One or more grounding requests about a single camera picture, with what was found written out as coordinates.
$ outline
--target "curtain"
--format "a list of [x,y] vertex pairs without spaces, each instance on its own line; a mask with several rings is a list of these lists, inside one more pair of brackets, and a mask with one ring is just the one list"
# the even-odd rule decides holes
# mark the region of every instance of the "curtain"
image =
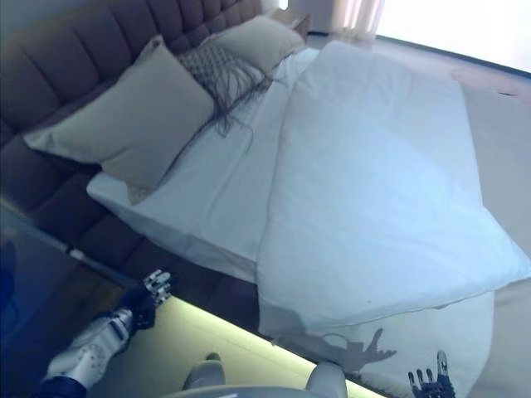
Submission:
[[385,0],[336,0],[333,30],[353,40],[371,41]]

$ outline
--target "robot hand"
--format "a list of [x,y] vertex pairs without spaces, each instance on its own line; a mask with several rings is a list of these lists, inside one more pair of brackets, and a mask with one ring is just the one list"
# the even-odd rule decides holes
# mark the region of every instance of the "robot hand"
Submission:
[[448,377],[448,361],[444,351],[437,353],[437,381],[433,380],[433,372],[430,368],[426,369],[427,380],[424,381],[422,371],[417,369],[418,388],[415,377],[412,372],[408,373],[409,384],[411,385],[415,398],[455,398],[454,387]]

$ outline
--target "robotic arm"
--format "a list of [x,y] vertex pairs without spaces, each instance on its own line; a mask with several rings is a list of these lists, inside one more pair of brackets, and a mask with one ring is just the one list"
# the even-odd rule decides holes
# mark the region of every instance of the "robotic arm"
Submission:
[[[129,290],[117,309],[98,315],[72,344],[53,358],[48,372],[33,398],[84,398],[87,391],[105,374],[109,361],[127,349],[130,338],[155,323],[155,311],[170,296],[168,272],[157,270],[138,287]],[[412,393],[416,398],[455,398],[448,376],[444,352],[437,354],[438,377],[426,370],[427,381],[417,371],[418,384],[409,373]],[[342,369],[322,362],[312,372],[305,390],[267,386],[224,386],[225,376],[218,355],[212,354],[196,366],[184,390],[171,398],[347,398]]]
[[170,296],[168,272],[157,270],[129,290],[117,309],[102,313],[62,353],[53,358],[33,398],[82,398],[105,374],[109,361],[130,338],[155,323],[155,310]]

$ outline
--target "white bedsheet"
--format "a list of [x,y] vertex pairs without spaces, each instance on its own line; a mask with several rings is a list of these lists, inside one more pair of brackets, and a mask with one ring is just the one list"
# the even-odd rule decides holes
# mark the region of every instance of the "white bedsheet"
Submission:
[[179,159],[163,185],[136,206],[125,185],[103,172],[91,197],[137,232],[195,264],[255,282],[256,253],[266,224],[277,139],[289,90],[319,52],[284,60],[268,91],[233,112],[226,138],[211,128]]

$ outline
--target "nightstand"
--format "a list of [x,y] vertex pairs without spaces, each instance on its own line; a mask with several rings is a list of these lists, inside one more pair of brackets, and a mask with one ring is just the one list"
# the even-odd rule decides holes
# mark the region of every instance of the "nightstand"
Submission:
[[306,40],[308,35],[309,14],[298,15],[290,9],[276,9],[271,13],[271,18],[299,33]]

